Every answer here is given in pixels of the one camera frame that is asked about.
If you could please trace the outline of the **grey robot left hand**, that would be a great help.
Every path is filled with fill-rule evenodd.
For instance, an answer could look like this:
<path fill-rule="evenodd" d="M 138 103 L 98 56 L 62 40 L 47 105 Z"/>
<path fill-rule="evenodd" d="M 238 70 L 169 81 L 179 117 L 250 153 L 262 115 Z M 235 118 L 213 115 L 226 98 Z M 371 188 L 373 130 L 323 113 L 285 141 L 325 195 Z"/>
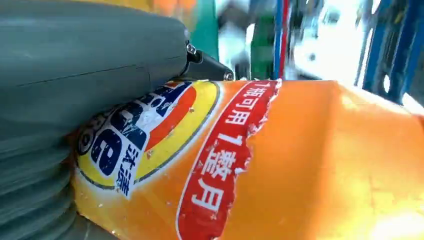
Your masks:
<path fill-rule="evenodd" d="M 228 80 L 231 71 L 173 17 L 86 1 L 0 3 L 1 142 L 59 138 L 184 75 Z"/>

